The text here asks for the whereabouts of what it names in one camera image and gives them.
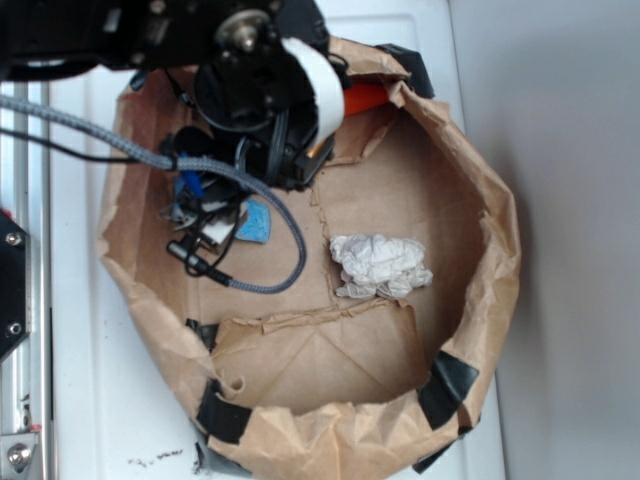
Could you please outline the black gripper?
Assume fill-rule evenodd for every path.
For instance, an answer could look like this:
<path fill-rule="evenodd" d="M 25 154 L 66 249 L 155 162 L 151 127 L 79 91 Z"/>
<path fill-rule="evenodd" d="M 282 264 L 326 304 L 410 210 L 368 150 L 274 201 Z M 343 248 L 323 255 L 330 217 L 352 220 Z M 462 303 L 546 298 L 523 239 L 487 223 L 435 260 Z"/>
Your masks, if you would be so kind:
<path fill-rule="evenodd" d="M 187 125 L 169 134 L 160 151 L 175 159 L 205 157 L 228 164 L 270 188 L 303 191 L 329 160 L 334 146 L 331 133 L 320 134 L 319 109 L 291 107 L 250 129 L 208 120 L 205 126 Z M 246 220 L 246 202 L 204 209 L 204 197 L 179 193 L 160 217 L 173 222 L 174 231 L 200 228 L 204 241 L 223 244 L 235 225 Z"/>

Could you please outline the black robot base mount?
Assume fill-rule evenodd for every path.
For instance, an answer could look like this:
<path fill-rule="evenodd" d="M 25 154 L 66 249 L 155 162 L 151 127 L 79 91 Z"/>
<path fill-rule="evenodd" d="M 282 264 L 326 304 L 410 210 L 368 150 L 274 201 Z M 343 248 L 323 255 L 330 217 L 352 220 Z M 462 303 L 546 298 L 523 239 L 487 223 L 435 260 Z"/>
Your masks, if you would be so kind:
<path fill-rule="evenodd" d="M 30 236 L 1 210 L 1 362 L 28 337 Z"/>

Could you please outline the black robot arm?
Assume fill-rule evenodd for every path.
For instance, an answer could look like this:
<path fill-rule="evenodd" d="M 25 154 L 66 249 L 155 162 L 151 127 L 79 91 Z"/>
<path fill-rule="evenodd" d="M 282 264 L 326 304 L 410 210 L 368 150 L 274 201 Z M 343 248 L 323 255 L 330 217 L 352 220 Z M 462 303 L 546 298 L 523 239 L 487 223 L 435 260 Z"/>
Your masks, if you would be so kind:
<path fill-rule="evenodd" d="M 131 70 L 141 90 L 159 74 L 205 129 L 181 128 L 159 154 L 124 141 L 127 162 L 178 172 L 183 236 L 168 250 L 186 259 L 225 216 L 244 217 L 250 195 L 302 191 L 331 157 L 348 79 L 331 58 L 313 1 L 5 1 L 1 77 L 67 79 L 105 67 Z"/>

